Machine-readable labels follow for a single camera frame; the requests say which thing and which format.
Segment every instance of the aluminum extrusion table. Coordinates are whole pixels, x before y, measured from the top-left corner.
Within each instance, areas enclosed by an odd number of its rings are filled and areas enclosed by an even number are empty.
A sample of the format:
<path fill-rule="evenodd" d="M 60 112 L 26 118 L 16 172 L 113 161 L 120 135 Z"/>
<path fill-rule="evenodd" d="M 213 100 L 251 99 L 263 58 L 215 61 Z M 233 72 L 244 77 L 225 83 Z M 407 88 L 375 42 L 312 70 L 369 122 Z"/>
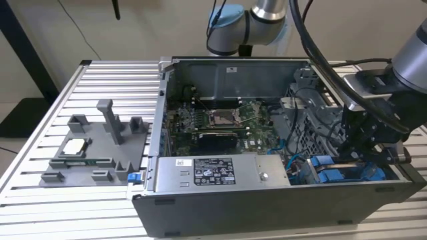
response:
<path fill-rule="evenodd" d="M 356 66 L 335 69 L 343 76 Z M 72 114 L 103 121 L 99 99 L 113 99 L 123 121 L 141 116 L 152 122 L 159 88 L 156 61 L 93 61 L 80 65 L 38 127 L 0 179 L 0 240 L 125 239 L 149 240 L 127 186 L 40 188 L 48 167 L 68 132 Z M 144 154 L 148 153 L 148 136 Z M 412 165 L 427 177 L 427 130 L 416 129 L 404 143 Z M 228 235 L 189 237 L 203 240 L 245 239 L 385 240 L 427 239 L 427 189 L 405 202 L 381 207 L 360 224 Z"/>

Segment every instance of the warning label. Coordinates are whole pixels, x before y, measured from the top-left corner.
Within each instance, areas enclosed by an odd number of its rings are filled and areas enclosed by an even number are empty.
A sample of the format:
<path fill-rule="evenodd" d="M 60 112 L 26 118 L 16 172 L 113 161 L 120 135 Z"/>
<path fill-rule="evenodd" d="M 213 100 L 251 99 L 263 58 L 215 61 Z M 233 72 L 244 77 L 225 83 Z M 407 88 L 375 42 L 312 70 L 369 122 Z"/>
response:
<path fill-rule="evenodd" d="M 232 159 L 195 158 L 193 184 L 197 186 L 236 184 Z"/>

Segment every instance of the white wall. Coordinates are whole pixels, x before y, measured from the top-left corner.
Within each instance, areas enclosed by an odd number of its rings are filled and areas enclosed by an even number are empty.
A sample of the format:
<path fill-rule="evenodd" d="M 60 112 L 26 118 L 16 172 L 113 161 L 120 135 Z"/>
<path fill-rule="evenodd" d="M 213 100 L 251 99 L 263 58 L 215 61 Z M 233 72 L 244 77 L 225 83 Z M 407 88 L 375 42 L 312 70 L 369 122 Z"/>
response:
<path fill-rule="evenodd" d="M 46 65 L 64 86 L 81 59 L 96 59 L 56 0 L 9 0 L 16 17 Z M 212 0 L 61 0 L 103 60 L 156 60 L 203 56 Z M 229 0 L 248 9 L 255 0 Z M 316 0 L 307 18 L 312 37 L 331 60 L 391 57 L 427 17 L 419 0 Z M 276 48 L 253 48 L 273 56 Z M 288 56 L 303 56 L 292 31 Z"/>
<path fill-rule="evenodd" d="M 38 88 L 0 31 L 0 104 L 41 97 Z"/>
<path fill-rule="evenodd" d="M 327 59 L 391 58 L 425 18 L 420 0 L 315 0 L 305 26 Z M 305 56 L 296 30 L 287 55 Z"/>

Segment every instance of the robotic arm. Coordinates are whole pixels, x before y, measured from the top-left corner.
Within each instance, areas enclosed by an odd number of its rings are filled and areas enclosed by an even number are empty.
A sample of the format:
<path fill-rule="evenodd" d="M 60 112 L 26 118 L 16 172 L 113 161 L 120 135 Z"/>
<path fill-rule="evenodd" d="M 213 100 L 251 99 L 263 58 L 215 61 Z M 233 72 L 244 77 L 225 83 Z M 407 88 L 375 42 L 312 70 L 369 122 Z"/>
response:
<path fill-rule="evenodd" d="M 337 148 L 341 158 L 356 152 L 361 159 L 379 163 L 409 163 L 411 156 L 401 142 L 411 131 L 427 123 L 427 19 L 385 69 L 360 71 L 344 80 L 409 132 L 393 130 L 347 98 L 341 116 L 347 136 Z"/>
<path fill-rule="evenodd" d="M 285 32 L 285 13 L 285 0 L 257 0 L 249 10 L 239 4 L 217 7 L 207 35 L 209 53 L 231 56 L 241 46 L 268 45 L 280 39 Z"/>

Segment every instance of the motherboard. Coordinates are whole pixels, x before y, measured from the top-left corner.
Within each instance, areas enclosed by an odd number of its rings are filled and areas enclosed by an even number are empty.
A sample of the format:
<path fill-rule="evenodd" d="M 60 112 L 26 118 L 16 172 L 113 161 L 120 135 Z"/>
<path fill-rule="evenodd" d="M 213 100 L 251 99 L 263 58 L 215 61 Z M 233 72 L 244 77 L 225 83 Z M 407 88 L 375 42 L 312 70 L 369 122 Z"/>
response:
<path fill-rule="evenodd" d="M 168 110 L 167 119 L 172 156 L 265 155 L 280 145 L 260 100 L 183 102 Z"/>

